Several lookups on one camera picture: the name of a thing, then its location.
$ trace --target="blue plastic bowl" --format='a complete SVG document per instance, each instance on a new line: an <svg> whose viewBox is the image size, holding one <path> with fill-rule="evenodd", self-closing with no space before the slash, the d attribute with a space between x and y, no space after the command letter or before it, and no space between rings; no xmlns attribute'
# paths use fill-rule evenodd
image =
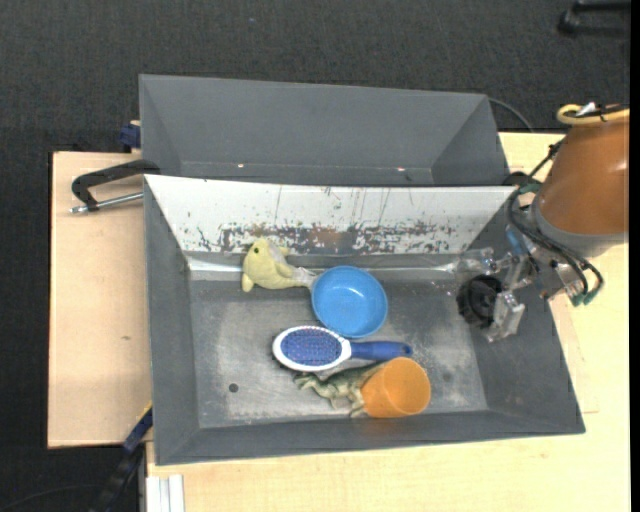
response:
<svg viewBox="0 0 640 512"><path fill-rule="evenodd" d="M342 265L316 278L311 287L313 312L322 324L347 338L376 332L387 319L387 295L365 270Z"/></svg>

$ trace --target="black carpet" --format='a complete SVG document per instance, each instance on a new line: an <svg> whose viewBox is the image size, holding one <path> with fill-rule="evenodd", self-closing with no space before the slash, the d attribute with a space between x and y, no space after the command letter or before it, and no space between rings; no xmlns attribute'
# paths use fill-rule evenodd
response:
<svg viewBox="0 0 640 512"><path fill-rule="evenodd" d="M113 447L44 448L48 151L122 151L117 133L138 117L143 72L480 92L537 130L560 130L563 104L630 95L630 15L590 19L626 37L571 38L556 30L568 5L0 2L0 512L86 510L118 460ZM494 106L501 130L525 128ZM135 510L135 498L120 510Z"/></svg>

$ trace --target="yellow plush toy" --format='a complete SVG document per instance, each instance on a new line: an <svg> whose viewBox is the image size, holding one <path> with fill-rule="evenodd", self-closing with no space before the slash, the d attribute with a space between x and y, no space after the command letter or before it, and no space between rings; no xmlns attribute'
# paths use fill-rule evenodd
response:
<svg viewBox="0 0 640 512"><path fill-rule="evenodd" d="M315 274L302 267L289 265L285 256L289 249L260 238L254 242L242 262L242 289L251 291L254 284L270 290L294 286L311 288Z"/></svg>

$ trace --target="orange plastic cup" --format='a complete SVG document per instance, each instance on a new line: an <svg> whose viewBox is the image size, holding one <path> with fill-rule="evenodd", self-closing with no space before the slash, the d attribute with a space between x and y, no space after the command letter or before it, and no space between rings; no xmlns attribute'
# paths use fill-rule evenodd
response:
<svg viewBox="0 0 640 512"><path fill-rule="evenodd" d="M373 418L400 418L422 412L431 400L427 372L413 359L398 357L362 385L364 410Z"/></svg>

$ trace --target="wire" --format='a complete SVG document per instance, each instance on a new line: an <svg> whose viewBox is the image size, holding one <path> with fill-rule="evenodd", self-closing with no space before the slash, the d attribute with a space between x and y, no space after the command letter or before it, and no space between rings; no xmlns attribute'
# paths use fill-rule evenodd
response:
<svg viewBox="0 0 640 512"><path fill-rule="evenodd" d="M547 156L542 159L542 161L536 165L536 167L529 173L527 176L531 178L535 173L537 173L544 165L551 159L554 158L564 138L560 141L556 142L549 146L549 152ZM557 254L563 260L571 266L573 271L577 274L578 278L582 283L582 297L585 303L590 302L593 297L600 291L602 286L604 285L604 279L602 274L598 271L596 267L591 264L587 259L582 258L575 254L571 249L564 247L563 245L552 241L545 235L543 235L538 229L529 228L528 226L521 223L516 219L513 205L515 204L516 198L523 193L523 188L518 188L513 191L513 193L507 198L506 208L507 208L507 219L508 221L514 225L522 234L528 236L531 240L536 242L538 245L544 247L545 249ZM589 282L587 281L586 276L584 275L583 270L590 270L596 276L596 285L595 288L589 292Z"/></svg>
<svg viewBox="0 0 640 512"><path fill-rule="evenodd" d="M78 489L94 489L97 487L101 487L100 485L95 485L95 484L86 484L86 485L69 485L67 487L58 487L56 489L50 489L48 491L43 491L43 492L38 492L35 494L31 494L29 496L27 496L26 498L22 498L18 501L14 501L13 503L9 503L8 505L4 505L2 508L0 508L0 512L5 512L7 510L10 510L12 508L18 507L20 505L24 505L25 503L34 500L36 498L41 498L42 496L48 496L50 494L56 494L59 492L64 492L64 491L76 491Z"/></svg>
<svg viewBox="0 0 640 512"><path fill-rule="evenodd" d="M529 173L529 178L533 178L536 175L536 173L540 169L542 169L549 160L553 160L553 158L556 156L556 153L560 149L560 146L562 146L562 143L564 142L565 138L566 137L562 137L562 139L560 139L558 142L556 142L555 144L551 144L549 146L549 152L547 153L547 156L543 158L542 161L533 168L533 171Z"/></svg>
<svg viewBox="0 0 640 512"><path fill-rule="evenodd" d="M498 105L499 107L502 107L506 110L508 110L509 112L511 112L514 116L516 116L520 122L527 128L527 130L529 130L531 133L533 133L535 130L533 129L533 125L527 121L527 118L524 117L519 111L517 111L515 108L513 108L511 105L509 105L508 103L505 103L504 101L500 101L500 100L496 100L495 98L489 98L489 102L493 103L494 105Z"/></svg>
<svg viewBox="0 0 640 512"><path fill-rule="evenodd" d="M89 512L108 512L113 510L114 504L120 499L125 489L131 483L144 457L144 447L141 444L145 433L153 424L153 410L151 403L138 420L122 446L123 456L109 476L100 494L91 503Z"/></svg>
<svg viewBox="0 0 640 512"><path fill-rule="evenodd" d="M622 119L630 115L631 110L627 105L615 105L613 107L599 107L592 113L578 116L582 107L580 105L565 105L556 114L556 119L568 125L594 124L615 119Z"/></svg>

